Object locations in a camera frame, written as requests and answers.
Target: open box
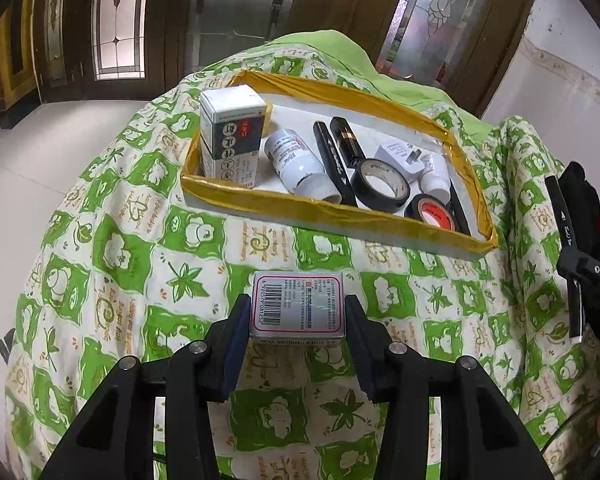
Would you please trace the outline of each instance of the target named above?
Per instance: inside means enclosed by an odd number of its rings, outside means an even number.
[[[349,121],[366,156],[375,153],[373,143],[377,145],[388,136],[443,153],[472,235],[395,214],[292,195],[276,176],[271,177],[273,169],[262,150],[264,138],[258,162],[260,179],[254,189],[247,189],[200,175],[200,133],[195,134],[180,175],[187,205],[465,260],[477,260],[497,247],[496,229],[474,169],[454,135],[435,121],[359,90],[298,77],[245,71],[230,82],[230,86],[239,84],[249,85],[273,105],[263,135],[278,128],[295,129],[314,153],[318,151],[313,122],[328,124],[333,116]],[[412,189],[411,197],[416,193]]]

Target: white box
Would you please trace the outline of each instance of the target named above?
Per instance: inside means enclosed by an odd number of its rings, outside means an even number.
[[[203,91],[200,106],[204,175],[253,187],[266,102],[240,85]]]
[[[257,271],[249,334],[272,344],[328,346],[343,339],[342,273]]]
[[[421,151],[419,158],[413,162],[407,162],[411,153],[416,150]],[[410,184],[411,182],[414,182],[424,170],[422,157],[427,153],[429,153],[427,150],[413,146],[404,140],[392,139],[386,140],[378,146],[374,158],[393,166]]]

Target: bottle cap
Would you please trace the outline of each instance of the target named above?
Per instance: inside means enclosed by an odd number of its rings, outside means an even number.
[[[294,194],[339,204],[342,197],[325,173],[312,173],[298,182]]]
[[[451,200],[451,181],[448,177],[435,174],[433,171],[429,171],[429,173],[422,176],[420,189],[423,193],[430,194],[445,205]]]

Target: small white bottle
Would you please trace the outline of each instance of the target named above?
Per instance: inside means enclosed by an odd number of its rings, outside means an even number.
[[[445,157],[438,153],[427,153],[420,160],[424,164],[420,174],[420,189],[443,204],[448,204],[451,200],[451,180]]]
[[[264,152],[291,193],[334,204],[342,200],[320,160],[295,131],[286,128],[269,136]]]

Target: cardboard box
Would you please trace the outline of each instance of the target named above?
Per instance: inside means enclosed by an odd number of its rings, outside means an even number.
[[[239,85],[203,91],[200,107],[204,175],[253,187],[266,102]]]

